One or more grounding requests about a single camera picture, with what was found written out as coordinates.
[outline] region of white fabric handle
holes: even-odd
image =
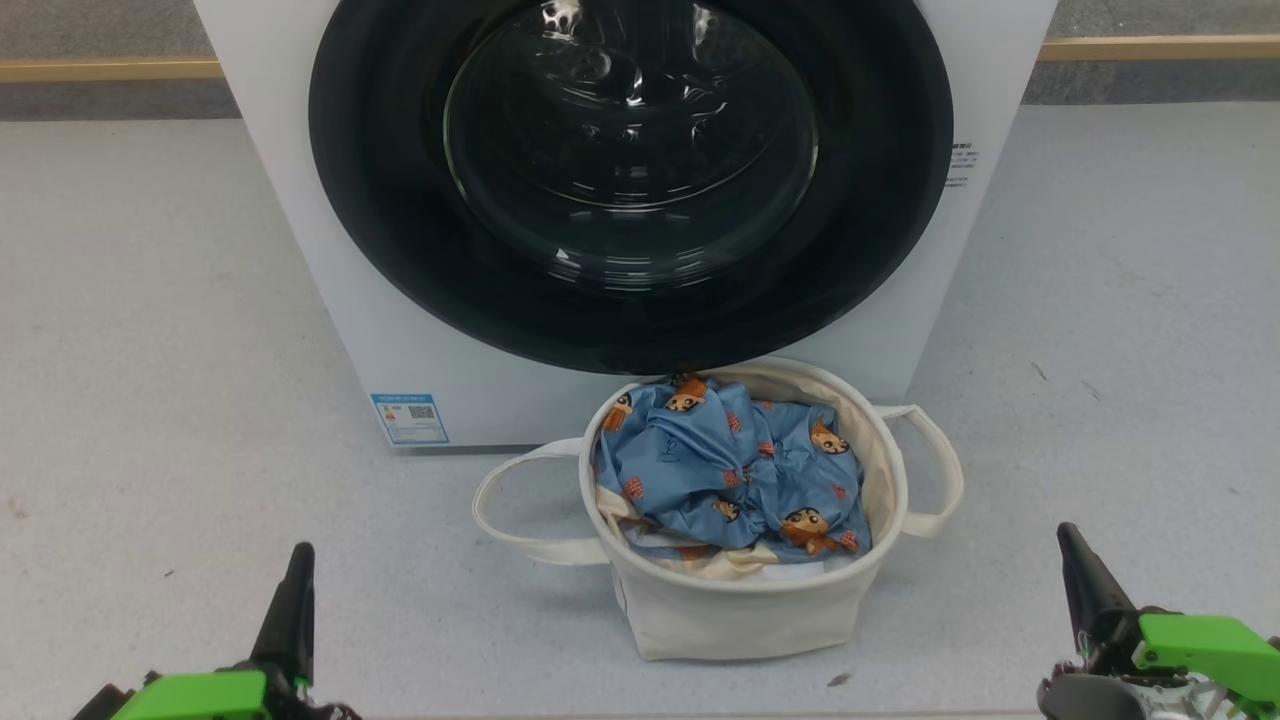
[[[960,506],[960,498],[964,497],[964,470],[960,468],[960,457],[956,456],[956,451],[951,447],[951,441],[947,436],[942,434],[942,429],[938,428],[933,420],[920,410],[919,405],[899,405],[893,407],[877,407],[881,418],[886,420],[892,420],[893,418],[906,418],[915,425],[929,445],[933,446],[933,452],[938,456],[938,462],[942,465],[942,482],[943,492],[946,493],[946,505],[942,507],[942,512],[932,515],[928,512],[908,512],[906,519],[902,521],[902,532],[909,536],[915,536],[918,538],[934,538],[942,532],[942,527],[947,524],[947,519],[955,514],[956,507]]]
[[[494,529],[484,518],[485,507],[488,507],[489,498],[498,487],[498,480],[513,468],[541,457],[576,459],[580,447],[582,447],[582,438],[558,439],[538,450],[526,452],[520,457],[512,457],[494,468],[492,473],[485,475],[484,482],[480,483],[480,489],[476,491],[475,500],[471,501],[471,516],[475,518],[476,525],[480,525],[481,530],[489,533],[489,537],[509,544],[539,562],[550,565],[608,565],[609,557],[604,555],[604,546],[600,544],[598,538],[558,541],[522,538]]]

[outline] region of label sticker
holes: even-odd
[[[448,445],[444,421],[430,395],[370,395],[392,445]]]
[[[947,173],[946,187],[968,187],[969,173],[978,167],[978,151],[972,142],[956,142],[951,146],[951,172]]]

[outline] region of laundry basket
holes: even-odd
[[[899,533],[934,537],[964,495],[960,461],[942,430],[914,405],[876,407],[836,375],[794,360],[762,359],[705,373],[745,384],[755,400],[824,404],[836,409],[841,436],[865,469],[863,506],[874,546],[865,556],[820,575],[776,582],[709,580],[660,568],[632,552],[596,509],[593,455],[614,397],[604,398],[581,438],[562,439],[499,465],[472,502],[476,524],[529,557],[552,565],[612,565],[618,605],[646,660],[742,660],[806,652],[849,642],[858,606]],[[628,392],[639,384],[621,391]],[[938,456],[945,505],[937,515],[909,512],[902,454],[884,420],[905,418]],[[521,538],[494,529],[485,507],[498,480],[540,457],[577,457],[582,502],[598,537]]]

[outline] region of blue cartoon-print cloth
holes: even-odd
[[[756,402],[741,384],[692,375],[644,386],[609,410],[595,464],[600,486],[692,546],[765,543],[783,564],[872,547],[863,466],[827,406]],[[631,547],[690,557],[689,548]]]

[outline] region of washing machine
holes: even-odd
[[[900,398],[1053,5],[196,0],[370,421],[463,447],[768,354]]]

